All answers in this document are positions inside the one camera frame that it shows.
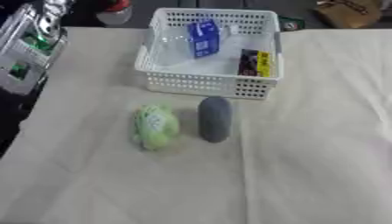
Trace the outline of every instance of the small box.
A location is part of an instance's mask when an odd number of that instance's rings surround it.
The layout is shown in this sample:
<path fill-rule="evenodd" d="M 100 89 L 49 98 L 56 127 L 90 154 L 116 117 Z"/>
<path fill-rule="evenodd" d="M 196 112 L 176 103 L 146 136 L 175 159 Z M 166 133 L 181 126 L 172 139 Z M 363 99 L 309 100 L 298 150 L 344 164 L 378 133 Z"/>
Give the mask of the small box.
<path fill-rule="evenodd" d="M 187 28 L 192 40 L 190 42 L 191 51 L 196 59 L 219 51 L 219 29 L 212 19 L 200 23 L 191 23 Z"/>
<path fill-rule="evenodd" d="M 242 49 L 239 75 L 270 77 L 270 53 Z"/>

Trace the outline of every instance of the blue milk carton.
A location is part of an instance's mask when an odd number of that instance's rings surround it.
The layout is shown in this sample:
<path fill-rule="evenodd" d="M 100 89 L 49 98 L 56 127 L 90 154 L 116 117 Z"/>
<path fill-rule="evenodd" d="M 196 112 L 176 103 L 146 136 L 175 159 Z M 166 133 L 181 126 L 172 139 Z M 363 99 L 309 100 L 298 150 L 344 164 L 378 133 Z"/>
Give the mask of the blue milk carton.
<path fill-rule="evenodd" d="M 212 19 L 200 23 L 191 23 L 187 28 L 192 40 L 190 45 L 194 58 L 205 57 L 219 51 L 219 28 Z"/>

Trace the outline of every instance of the black object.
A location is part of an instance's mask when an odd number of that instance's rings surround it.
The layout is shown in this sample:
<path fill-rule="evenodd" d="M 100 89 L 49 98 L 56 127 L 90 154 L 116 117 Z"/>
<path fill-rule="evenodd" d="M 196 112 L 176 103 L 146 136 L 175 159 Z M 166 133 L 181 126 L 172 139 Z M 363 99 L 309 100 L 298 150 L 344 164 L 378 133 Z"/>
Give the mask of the black object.
<path fill-rule="evenodd" d="M 230 135 L 232 109 L 226 99 L 208 97 L 199 105 L 199 134 L 210 143 L 219 143 Z"/>
<path fill-rule="evenodd" d="M 0 158 L 19 133 L 19 124 L 32 112 L 45 84 L 46 78 L 30 94 L 23 96 L 0 88 Z"/>

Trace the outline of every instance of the yellow label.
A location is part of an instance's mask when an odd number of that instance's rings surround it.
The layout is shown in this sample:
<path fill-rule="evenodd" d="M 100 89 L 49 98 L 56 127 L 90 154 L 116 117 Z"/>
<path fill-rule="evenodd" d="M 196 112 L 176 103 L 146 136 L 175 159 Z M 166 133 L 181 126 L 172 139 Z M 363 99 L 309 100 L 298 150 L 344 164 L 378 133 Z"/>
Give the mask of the yellow label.
<path fill-rule="evenodd" d="M 270 53 L 257 53 L 257 72 L 262 77 L 270 77 Z"/>

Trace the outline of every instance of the table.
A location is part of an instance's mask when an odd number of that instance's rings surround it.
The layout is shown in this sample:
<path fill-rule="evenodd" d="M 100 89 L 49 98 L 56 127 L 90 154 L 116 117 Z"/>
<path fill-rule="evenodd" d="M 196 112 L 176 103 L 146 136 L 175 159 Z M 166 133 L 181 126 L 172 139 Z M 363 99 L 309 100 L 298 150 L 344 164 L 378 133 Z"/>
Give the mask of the table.
<path fill-rule="evenodd" d="M 232 100 L 234 129 L 197 137 L 199 96 L 144 90 L 143 30 L 71 29 L 66 52 L 0 162 L 12 223 L 391 223 L 392 31 L 285 33 L 286 77 Z M 166 102 L 183 134 L 161 153 L 130 115 Z"/>

